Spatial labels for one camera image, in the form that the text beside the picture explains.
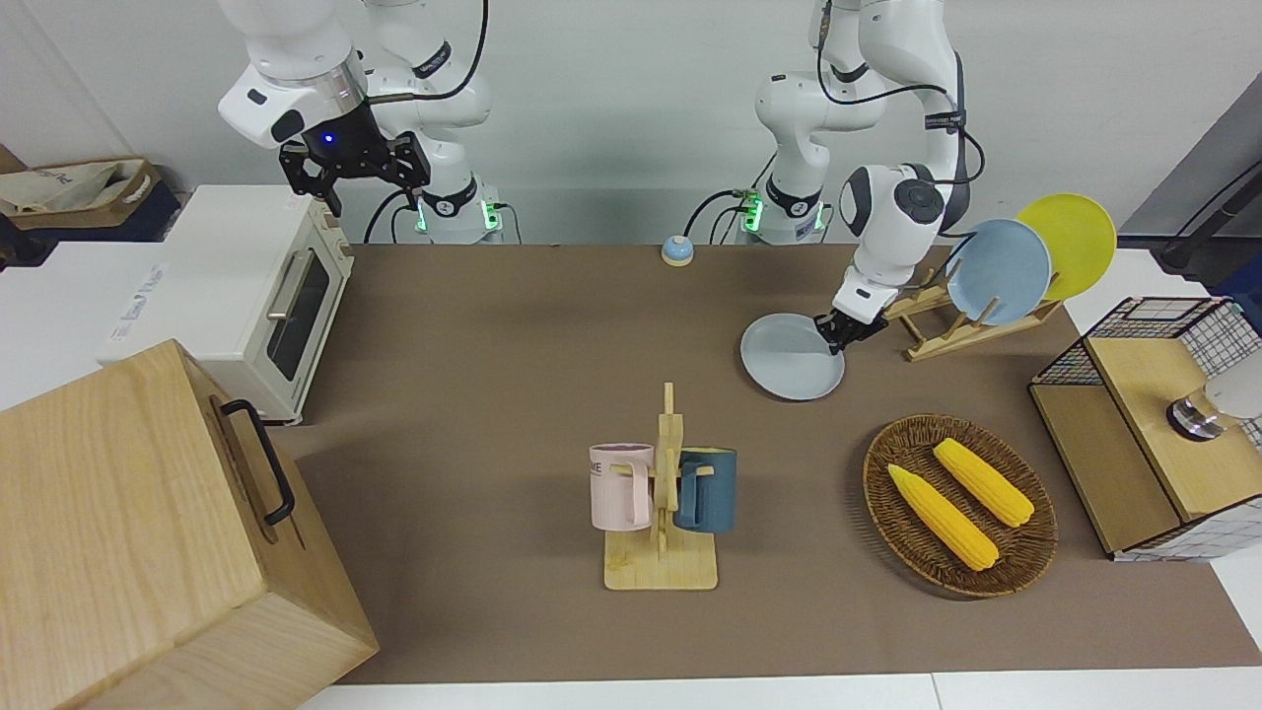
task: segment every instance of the brown table mat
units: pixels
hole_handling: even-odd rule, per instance
[[[745,376],[741,333],[825,310],[851,247],[702,247],[684,269],[651,246],[357,255],[308,424],[274,435],[381,642],[346,682],[1262,662],[1208,565],[1104,559],[1026,393],[1075,337],[1063,313],[917,364],[891,325],[848,349],[837,392],[794,405]],[[587,448],[651,443],[665,381],[688,444],[740,451],[737,530],[714,591],[606,591]],[[862,460],[916,412],[970,420],[1042,475],[1060,549],[1029,590],[948,600],[891,561]]]

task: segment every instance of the plate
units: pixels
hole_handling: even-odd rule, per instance
[[[1030,224],[1051,253],[1056,280],[1045,298],[1059,300],[1078,295],[1095,284],[1113,262],[1117,227],[1104,207],[1082,194],[1049,194],[1017,213]]]
[[[805,402],[833,392],[846,372],[846,358],[833,354],[799,313],[771,313],[750,323],[741,335],[741,362],[758,387],[784,400]]]
[[[946,282],[952,303],[969,319],[986,325],[1020,320],[1039,306],[1051,280],[1051,256],[1042,238],[1016,219],[987,219],[943,266],[959,270]],[[1000,304],[984,319],[982,313],[998,298]]]

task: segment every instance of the oven window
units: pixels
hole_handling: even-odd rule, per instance
[[[293,313],[273,327],[271,339],[268,340],[268,358],[289,382],[294,382],[294,376],[298,373],[298,364],[303,359],[303,352],[307,351],[307,340],[310,339],[312,329],[316,327],[316,315],[319,314],[326,293],[328,293],[328,271],[318,257],[313,257],[307,279],[298,290]]]

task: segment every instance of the mug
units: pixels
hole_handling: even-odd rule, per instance
[[[685,446],[679,455],[679,511],[675,527],[724,533],[736,527],[736,451]]]
[[[592,526],[602,531],[639,531],[652,518],[649,472],[654,464],[647,444],[598,444],[592,460]]]

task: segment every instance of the pink mug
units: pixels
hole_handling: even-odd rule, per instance
[[[592,460],[592,526],[602,531],[639,531],[649,527],[652,494],[649,472],[652,446],[647,444],[597,444]]]

